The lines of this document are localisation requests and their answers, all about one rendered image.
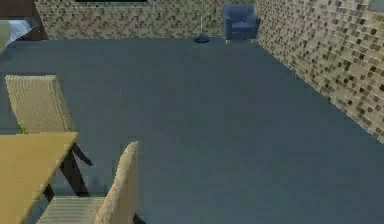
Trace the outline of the floor lamp with dark base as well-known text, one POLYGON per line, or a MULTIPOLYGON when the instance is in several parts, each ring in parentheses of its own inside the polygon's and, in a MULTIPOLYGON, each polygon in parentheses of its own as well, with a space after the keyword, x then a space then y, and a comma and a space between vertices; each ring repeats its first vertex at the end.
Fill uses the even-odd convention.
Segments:
POLYGON ((209 37, 204 34, 204 0, 201 0, 200 34, 194 38, 195 43, 208 43, 209 37))

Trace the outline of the beige wicker chair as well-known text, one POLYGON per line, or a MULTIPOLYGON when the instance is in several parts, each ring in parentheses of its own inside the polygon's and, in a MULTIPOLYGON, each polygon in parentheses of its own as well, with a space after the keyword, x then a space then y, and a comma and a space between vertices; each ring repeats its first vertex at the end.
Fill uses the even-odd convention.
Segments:
POLYGON ((12 111, 27 133, 70 132, 70 112, 56 75, 6 75, 12 111))
POLYGON ((137 214, 139 148, 127 145, 105 196, 55 196, 36 224, 146 224, 137 214))

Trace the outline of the yellow wooden table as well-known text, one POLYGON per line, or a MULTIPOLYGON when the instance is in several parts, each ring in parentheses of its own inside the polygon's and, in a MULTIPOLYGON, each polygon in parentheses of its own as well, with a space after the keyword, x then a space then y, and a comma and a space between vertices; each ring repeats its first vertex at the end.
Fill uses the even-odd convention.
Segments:
POLYGON ((77 132, 0 135, 0 224, 23 224, 55 171, 77 196, 88 195, 72 149, 77 132))

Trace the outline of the white pillow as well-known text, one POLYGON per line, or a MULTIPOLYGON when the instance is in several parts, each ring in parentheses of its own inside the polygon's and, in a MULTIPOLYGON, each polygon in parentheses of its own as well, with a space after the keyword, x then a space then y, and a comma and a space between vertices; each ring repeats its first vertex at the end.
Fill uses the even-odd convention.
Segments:
POLYGON ((26 20, 9 20, 8 23, 10 25, 10 37, 7 44, 16 41, 32 30, 31 25, 26 20))

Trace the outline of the dark brown bed frame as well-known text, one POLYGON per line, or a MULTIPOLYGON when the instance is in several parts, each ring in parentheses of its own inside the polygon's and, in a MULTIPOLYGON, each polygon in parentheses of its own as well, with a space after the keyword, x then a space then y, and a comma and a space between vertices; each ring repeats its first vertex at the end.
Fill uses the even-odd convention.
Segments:
POLYGON ((20 41, 41 41, 47 34, 37 11, 37 0, 0 0, 0 19, 26 20, 32 30, 21 36, 20 41))

